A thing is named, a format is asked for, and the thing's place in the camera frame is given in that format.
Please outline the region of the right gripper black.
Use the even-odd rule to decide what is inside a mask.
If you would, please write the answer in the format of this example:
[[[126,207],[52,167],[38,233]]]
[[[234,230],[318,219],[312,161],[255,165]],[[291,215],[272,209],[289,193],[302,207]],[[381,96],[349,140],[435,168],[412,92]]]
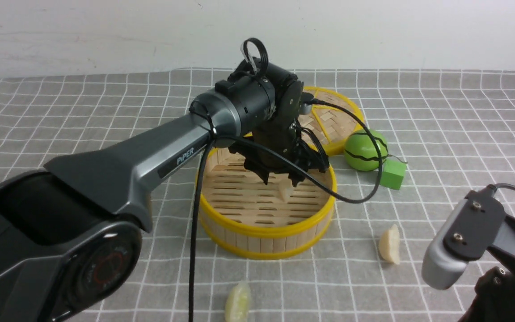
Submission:
[[[476,283],[460,322],[515,322],[515,218],[507,216],[488,252],[499,261]]]

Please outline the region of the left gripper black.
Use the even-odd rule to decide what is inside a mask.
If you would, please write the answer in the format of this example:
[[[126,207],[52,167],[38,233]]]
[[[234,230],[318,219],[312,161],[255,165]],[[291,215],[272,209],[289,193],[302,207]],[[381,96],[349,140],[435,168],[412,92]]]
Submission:
[[[299,105],[278,106],[272,119],[255,128],[248,140],[278,153],[302,171],[261,149],[242,146],[245,169],[256,174],[264,185],[268,185],[269,175],[274,173],[288,174],[292,187],[297,187],[306,179],[303,171],[316,169],[325,173],[329,167],[326,153],[309,147],[303,139],[303,133],[312,134],[312,131],[299,123],[300,109]]]

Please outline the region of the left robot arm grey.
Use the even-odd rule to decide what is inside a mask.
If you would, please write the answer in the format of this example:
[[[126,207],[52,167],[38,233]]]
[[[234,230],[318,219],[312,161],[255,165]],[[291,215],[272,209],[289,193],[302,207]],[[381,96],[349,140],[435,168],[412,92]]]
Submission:
[[[266,182],[328,163],[298,132],[313,95],[292,72],[241,63],[177,119],[0,183],[0,322],[63,322],[131,275],[151,192],[205,148],[229,148]]]

